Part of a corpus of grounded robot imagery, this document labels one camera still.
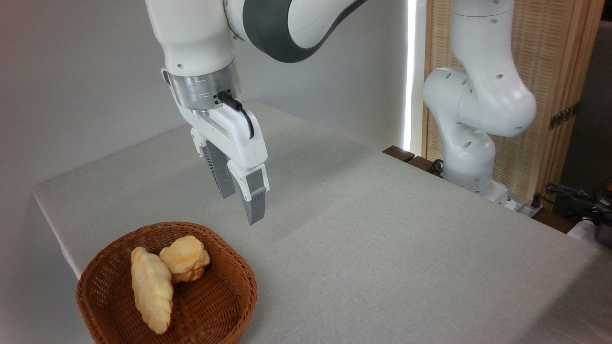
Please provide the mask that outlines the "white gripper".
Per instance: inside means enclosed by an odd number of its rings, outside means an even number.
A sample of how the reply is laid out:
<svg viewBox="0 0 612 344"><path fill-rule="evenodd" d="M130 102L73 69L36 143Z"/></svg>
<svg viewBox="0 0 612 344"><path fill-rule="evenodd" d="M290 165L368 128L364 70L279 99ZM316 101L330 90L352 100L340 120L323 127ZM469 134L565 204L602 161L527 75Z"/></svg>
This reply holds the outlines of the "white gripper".
<svg viewBox="0 0 612 344"><path fill-rule="evenodd" d="M243 113L228 105L200 112L177 107L193 127L191 137L197 154L206 159L222 198L235 194L233 176L239 185L249 224L262 220L266 192L270 190L264 165L268 152L254 114L246 111L254 130L252 136Z"/></svg>

